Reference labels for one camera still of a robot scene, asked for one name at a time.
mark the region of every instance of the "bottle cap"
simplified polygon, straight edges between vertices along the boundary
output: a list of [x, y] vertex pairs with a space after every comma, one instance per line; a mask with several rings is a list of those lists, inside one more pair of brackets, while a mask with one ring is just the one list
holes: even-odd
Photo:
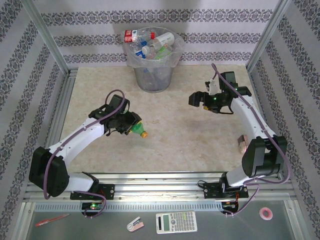
[[142, 47], [142, 53], [144, 55], [148, 55], [150, 53], [150, 47], [149, 46], [143, 46]]
[[146, 131], [143, 131], [140, 136], [144, 139], [148, 136], [148, 133]]

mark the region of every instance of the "red pen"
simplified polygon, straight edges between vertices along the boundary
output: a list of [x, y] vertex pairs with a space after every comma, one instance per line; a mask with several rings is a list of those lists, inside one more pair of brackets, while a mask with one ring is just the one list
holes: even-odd
[[42, 221], [38, 222], [35, 226], [39, 227], [41, 225], [44, 225], [44, 224], [47, 224], [47, 223], [51, 223], [51, 222], [59, 220], [59, 219], [63, 219], [65, 217], [68, 217], [69, 215], [70, 215], [70, 213], [67, 213], [67, 214], [63, 214], [62, 216], [57, 216], [55, 218], [45, 219], [45, 220], [42, 220]]

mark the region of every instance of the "gray table surface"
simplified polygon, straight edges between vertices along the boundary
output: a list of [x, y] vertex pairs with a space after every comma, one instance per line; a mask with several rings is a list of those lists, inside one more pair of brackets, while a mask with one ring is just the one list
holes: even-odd
[[[272, 220], [259, 215], [262, 207], [273, 212]], [[283, 201], [253, 201], [234, 218], [219, 211], [197, 211], [198, 232], [157, 234], [156, 212], [105, 212], [97, 218], [85, 219], [80, 212], [40, 227], [41, 220], [62, 212], [35, 212], [28, 240], [291, 240], [295, 239]], [[144, 227], [135, 232], [127, 224], [140, 216]]]

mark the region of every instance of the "pink tape roll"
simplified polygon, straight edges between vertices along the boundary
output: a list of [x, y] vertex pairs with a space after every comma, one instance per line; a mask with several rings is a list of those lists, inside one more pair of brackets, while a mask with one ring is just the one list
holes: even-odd
[[261, 208], [259, 213], [260, 213], [260, 217], [263, 220], [271, 220], [272, 217], [274, 216], [270, 208], [267, 208], [267, 207]]

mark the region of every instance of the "marble floor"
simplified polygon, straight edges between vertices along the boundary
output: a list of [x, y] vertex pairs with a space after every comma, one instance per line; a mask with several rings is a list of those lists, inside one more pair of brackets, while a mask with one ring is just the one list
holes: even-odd
[[[239, 86], [254, 93], [244, 65], [219, 65], [234, 71]], [[71, 172], [229, 171], [241, 164], [237, 138], [244, 128], [236, 115], [214, 114], [188, 105], [189, 96], [206, 91], [214, 75], [210, 65], [179, 65], [169, 88], [161, 93], [142, 91], [132, 67], [80, 67], [68, 107], [62, 138], [88, 114], [104, 104], [114, 89], [124, 91], [130, 111], [140, 115], [147, 138], [114, 132], [84, 149], [70, 164]]]

